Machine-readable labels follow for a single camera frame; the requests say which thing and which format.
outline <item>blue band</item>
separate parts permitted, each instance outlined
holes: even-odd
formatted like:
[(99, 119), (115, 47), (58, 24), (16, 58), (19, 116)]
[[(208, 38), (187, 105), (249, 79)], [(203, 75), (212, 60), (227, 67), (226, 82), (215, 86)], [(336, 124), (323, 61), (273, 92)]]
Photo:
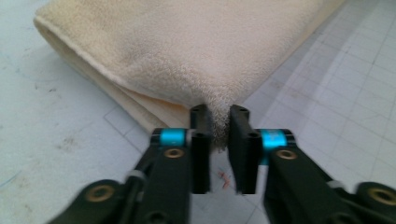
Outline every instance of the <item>blue band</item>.
[(288, 140), (279, 129), (261, 129), (260, 132), (262, 133), (262, 148), (264, 150), (262, 165), (268, 165), (269, 153), (277, 147), (287, 146)]
[(160, 145), (161, 147), (183, 147), (185, 139), (184, 129), (162, 129)]

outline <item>brass screw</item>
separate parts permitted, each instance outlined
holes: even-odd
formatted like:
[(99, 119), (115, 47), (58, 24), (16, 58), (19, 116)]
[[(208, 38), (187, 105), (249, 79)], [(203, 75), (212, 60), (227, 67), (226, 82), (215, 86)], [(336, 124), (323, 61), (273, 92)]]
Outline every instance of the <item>brass screw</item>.
[(178, 149), (178, 148), (170, 148), (167, 149), (164, 153), (165, 157), (170, 158), (170, 159), (176, 159), (184, 156), (184, 151)]
[(370, 197), (372, 197), (374, 200), (384, 203), (390, 206), (395, 206), (396, 205), (396, 195), (386, 189), (379, 189), (379, 188), (371, 188), (368, 189), (368, 193)]
[(85, 194), (85, 199), (92, 203), (103, 202), (114, 194), (114, 188), (109, 185), (96, 186)]
[(297, 154), (290, 150), (279, 150), (276, 155), (284, 160), (295, 160), (297, 158)]

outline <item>beige towel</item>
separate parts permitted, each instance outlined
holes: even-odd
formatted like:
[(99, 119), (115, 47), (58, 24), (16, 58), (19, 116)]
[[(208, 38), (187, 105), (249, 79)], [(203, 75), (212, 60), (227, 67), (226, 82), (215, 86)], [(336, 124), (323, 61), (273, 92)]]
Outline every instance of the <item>beige towel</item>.
[(186, 108), (207, 104), (221, 140), (230, 105), (342, 2), (53, 0), (37, 11), (35, 26), (149, 131), (187, 127)]

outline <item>folded towel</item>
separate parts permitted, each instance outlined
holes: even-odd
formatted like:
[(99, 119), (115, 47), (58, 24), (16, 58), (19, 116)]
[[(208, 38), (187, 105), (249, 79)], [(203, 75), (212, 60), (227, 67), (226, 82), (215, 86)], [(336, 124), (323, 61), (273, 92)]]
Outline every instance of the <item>folded towel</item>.
[(148, 130), (187, 127), (187, 108), (207, 104), (221, 142), (230, 106), (296, 49), (315, 17), (324, 21), (342, 2), (53, 0), (35, 26)]

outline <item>screw hole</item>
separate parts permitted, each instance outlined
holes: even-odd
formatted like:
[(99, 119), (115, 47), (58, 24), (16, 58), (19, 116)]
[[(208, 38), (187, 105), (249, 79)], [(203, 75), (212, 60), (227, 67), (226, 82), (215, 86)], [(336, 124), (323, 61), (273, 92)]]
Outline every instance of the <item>screw hole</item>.
[(372, 188), (369, 189), (369, 195), (376, 201), (387, 205), (396, 205), (396, 195), (386, 189)]
[(205, 137), (205, 135), (203, 133), (196, 133), (195, 136), (196, 137)]
[(176, 158), (182, 157), (184, 155), (184, 151), (182, 151), (178, 148), (171, 148), (171, 149), (166, 150), (163, 154), (167, 158), (176, 159)]
[(114, 188), (109, 185), (96, 186), (85, 194), (85, 199), (88, 202), (100, 203), (103, 202), (114, 194)]
[(248, 136), (249, 137), (259, 137), (260, 135), (257, 133), (249, 133)]
[(290, 150), (279, 150), (276, 155), (284, 160), (294, 160), (297, 158), (297, 154)]
[(147, 224), (167, 224), (168, 222), (168, 217), (164, 212), (152, 212), (148, 214), (147, 218)]

